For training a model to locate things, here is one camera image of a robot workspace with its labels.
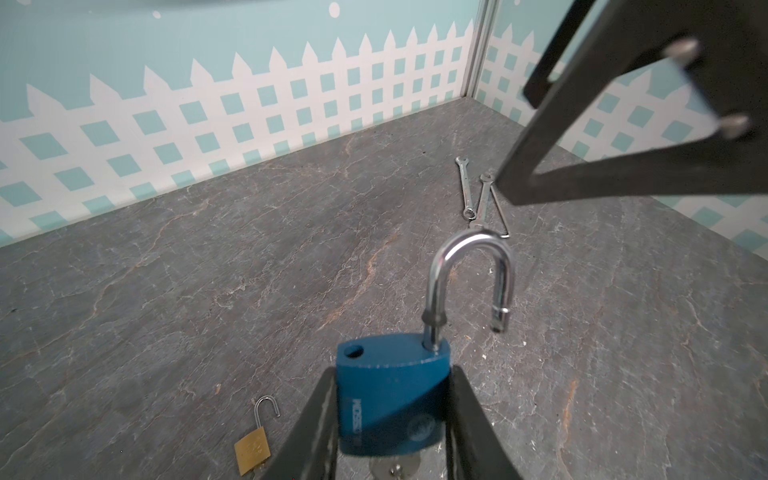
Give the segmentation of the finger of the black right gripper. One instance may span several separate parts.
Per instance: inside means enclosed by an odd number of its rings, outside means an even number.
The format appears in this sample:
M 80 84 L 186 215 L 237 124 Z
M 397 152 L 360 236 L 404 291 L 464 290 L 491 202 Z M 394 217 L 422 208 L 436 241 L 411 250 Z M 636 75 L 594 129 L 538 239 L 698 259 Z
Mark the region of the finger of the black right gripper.
M 545 49 L 494 71 L 524 124 L 496 177 L 511 203 L 766 193 L 765 2 L 595 1 L 534 109 Z
M 538 109 L 553 85 L 549 80 L 578 28 L 584 22 L 595 0 L 575 0 L 560 23 L 553 38 L 523 87 L 523 95 L 532 108 Z

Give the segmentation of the blue padlock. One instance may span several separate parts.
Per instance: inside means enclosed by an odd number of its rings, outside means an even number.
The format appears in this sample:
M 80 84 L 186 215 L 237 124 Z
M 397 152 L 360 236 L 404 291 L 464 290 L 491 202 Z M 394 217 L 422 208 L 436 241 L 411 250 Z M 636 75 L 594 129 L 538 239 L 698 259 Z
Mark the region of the blue padlock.
M 442 336 L 448 323 L 448 278 L 452 267 L 477 248 L 496 260 L 490 324 L 496 332 L 506 330 L 515 281 L 511 247 L 488 229 L 454 235 L 430 267 L 423 333 L 368 336 L 338 346 L 339 443 L 344 454 L 409 455 L 441 441 L 451 373 L 451 348 Z

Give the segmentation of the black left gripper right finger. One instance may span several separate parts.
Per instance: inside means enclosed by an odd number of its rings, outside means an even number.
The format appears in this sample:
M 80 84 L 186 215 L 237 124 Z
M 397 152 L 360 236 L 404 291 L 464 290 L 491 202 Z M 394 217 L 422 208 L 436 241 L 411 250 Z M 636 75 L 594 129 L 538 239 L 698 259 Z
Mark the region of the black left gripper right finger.
M 461 367 L 451 369 L 447 400 L 447 478 L 515 479 L 519 472 L 494 433 Z

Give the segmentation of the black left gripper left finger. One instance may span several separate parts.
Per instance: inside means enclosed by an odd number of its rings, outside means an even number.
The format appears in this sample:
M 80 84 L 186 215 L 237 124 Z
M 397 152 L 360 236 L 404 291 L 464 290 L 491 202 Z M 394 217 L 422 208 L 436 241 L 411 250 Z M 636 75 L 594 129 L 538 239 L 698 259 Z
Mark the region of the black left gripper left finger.
M 334 479 L 338 424 L 336 369 L 328 367 L 262 479 Z

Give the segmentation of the brass padlock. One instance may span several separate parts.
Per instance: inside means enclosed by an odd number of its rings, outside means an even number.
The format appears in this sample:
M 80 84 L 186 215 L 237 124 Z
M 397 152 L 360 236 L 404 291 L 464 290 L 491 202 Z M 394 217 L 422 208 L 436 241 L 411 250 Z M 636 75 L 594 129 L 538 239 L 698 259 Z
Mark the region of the brass padlock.
M 253 471 L 271 456 L 266 430 L 259 415 L 260 406 L 264 402 L 268 402 L 272 406 L 276 418 L 281 416 L 279 404 L 273 396 L 263 395 L 252 400 L 256 428 L 234 445 L 237 467 L 241 477 Z

